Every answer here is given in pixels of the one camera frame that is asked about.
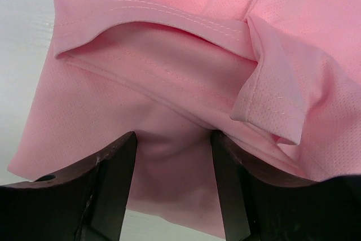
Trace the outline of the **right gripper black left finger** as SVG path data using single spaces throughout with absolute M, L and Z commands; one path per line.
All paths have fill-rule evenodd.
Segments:
M 33 182 L 1 186 L 1 239 L 119 240 L 136 152 L 128 132 Z

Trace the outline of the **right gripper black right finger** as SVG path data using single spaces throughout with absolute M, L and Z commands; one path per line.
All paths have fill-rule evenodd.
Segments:
M 227 240 L 359 240 L 360 176 L 298 178 L 220 131 L 212 157 Z

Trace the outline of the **pink t shirt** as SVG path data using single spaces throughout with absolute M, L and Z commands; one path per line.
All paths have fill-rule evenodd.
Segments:
M 210 135 L 274 169 L 360 173 L 360 0 L 54 0 L 9 172 L 37 179 L 129 131 L 129 207 L 224 237 Z

